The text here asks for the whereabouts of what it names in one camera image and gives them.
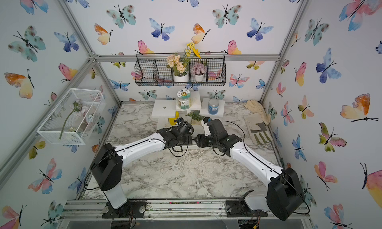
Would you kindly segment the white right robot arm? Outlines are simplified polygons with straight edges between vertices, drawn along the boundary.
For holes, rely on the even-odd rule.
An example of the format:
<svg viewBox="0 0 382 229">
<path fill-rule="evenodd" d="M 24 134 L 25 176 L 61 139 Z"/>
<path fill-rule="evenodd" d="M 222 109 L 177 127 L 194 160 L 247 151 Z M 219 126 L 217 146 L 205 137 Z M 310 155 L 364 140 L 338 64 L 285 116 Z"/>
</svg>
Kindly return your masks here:
<svg viewBox="0 0 382 229">
<path fill-rule="evenodd" d="M 207 118 L 203 121 L 204 133 L 198 134 L 195 142 L 200 148 L 210 147 L 219 156 L 228 156 L 243 164 L 266 186 L 263 193 L 248 192 L 243 201 L 250 211 L 270 211 L 282 221 L 292 214 L 298 214 L 298 208 L 310 206 L 305 198 L 302 185 L 293 169 L 283 169 L 267 161 L 254 152 L 244 137 L 229 134 L 219 119 Z"/>
</svg>

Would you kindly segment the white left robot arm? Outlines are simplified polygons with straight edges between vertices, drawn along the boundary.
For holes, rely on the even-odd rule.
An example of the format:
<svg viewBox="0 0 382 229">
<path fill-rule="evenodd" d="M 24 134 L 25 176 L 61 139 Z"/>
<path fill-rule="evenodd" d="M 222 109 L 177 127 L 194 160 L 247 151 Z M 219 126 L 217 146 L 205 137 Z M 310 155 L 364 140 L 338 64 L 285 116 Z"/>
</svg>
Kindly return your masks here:
<svg viewBox="0 0 382 229">
<path fill-rule="evenodd" d="M 193 133 L 193 126 L 180 118 L 178 125 L 159 129 L 156 133 L 133 143 L 119 146 L 112 146 L 110 143 L 103 145 L 92 161 L 85 179 L 92 175 L 106 196 L 105 214 L 111 218 L 135 218 L 134 207 L 128 202 L 121 186 L 123 169 L 133 161 L 157 151 L 172 150 L 183 145 L 188 149 Z"/>
</svg>

